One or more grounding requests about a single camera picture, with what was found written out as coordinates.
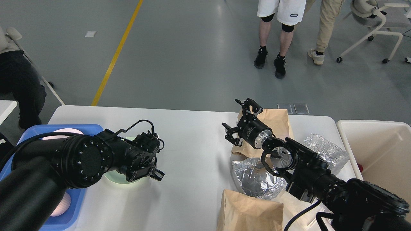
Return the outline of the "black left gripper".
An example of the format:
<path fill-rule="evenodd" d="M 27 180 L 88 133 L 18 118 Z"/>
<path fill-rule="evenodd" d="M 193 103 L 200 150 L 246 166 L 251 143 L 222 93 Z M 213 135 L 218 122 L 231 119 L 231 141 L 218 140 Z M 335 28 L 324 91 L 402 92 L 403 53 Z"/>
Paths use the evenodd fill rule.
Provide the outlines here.
<path fill-rule="evenodd" d="M 153 153 L 138 153 L 128 157 L 125 163 L 127 167 L 125 175 L 128 182 L 133 182 L 146 176 L 160 182 L 165 176 L 163 171 L 155 169 L 157 156 Z"/>

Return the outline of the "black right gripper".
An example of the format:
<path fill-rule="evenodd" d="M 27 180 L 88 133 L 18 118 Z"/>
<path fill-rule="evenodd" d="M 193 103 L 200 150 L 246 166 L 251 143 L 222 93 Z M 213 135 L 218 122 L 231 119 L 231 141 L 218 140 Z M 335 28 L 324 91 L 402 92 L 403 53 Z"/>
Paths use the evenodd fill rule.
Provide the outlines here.
<path fill-rule="evenodd" d="M 226 130 L 225 139 L 235 146 L 242 146 L 242 139 L 255 149 L 261 149 L 266 139 L 273 136 L 273 131 L 266 124 L 257 118 L 263 112 L 263 108 L 251 98 L 244 101 L 235 99 L 242 107 L 242 117 L 238 120 L 237 127 L 231 128 L 228 124 L 222 123 Z"/>

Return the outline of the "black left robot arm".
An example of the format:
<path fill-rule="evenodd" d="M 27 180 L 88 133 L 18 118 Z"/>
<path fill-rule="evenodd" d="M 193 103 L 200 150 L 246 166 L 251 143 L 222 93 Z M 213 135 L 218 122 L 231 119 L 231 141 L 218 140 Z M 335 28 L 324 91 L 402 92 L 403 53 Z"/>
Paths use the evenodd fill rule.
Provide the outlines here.
<path fill-rule="evenodd" d="M 2 153 L 1 169 L 12 164 L 1 180 L 1 230 L 40 230 L 68 189 L 90 187 L 106 172 L 117 171 L 130 183 L 147 176 L 161 181 L 156 154 L 165 144 L 154 125 L 134 140 L 119 136 L 126 132 L 42 133 Z"/>

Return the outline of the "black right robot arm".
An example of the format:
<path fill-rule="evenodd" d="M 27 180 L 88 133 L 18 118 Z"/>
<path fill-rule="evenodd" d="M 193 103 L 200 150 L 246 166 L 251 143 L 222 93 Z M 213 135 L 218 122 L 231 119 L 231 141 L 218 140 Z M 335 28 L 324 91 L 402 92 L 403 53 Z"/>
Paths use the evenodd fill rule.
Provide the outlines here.
<path fill-rule="evenodd" d="M 286 191 L 295 198 L 317 202 L 295 215 L 285 231 L 299 217 L 320 203 L 330 213 L 318 212 L 317 224 L 327 231 L 323 218 L 331 219 L 335 231 L 409 231 L 405 219 L 410 212 L 409 204 L 396 194 L 373 183 L 351 178 L 344 181 L 331 173 L 328 164 L 317 152 L 286 137 L 277 138 L 273 131 L 258 119 L 263 112 L 254 100 L 235 100 L 242 107 L 242 115 L 236 127 L 223 123 L 225 139 L 235 146 L 242 141 L 254 149 L 262 149 L 261 163 L 272 176 L 282 177 L 287 182 Z"/>

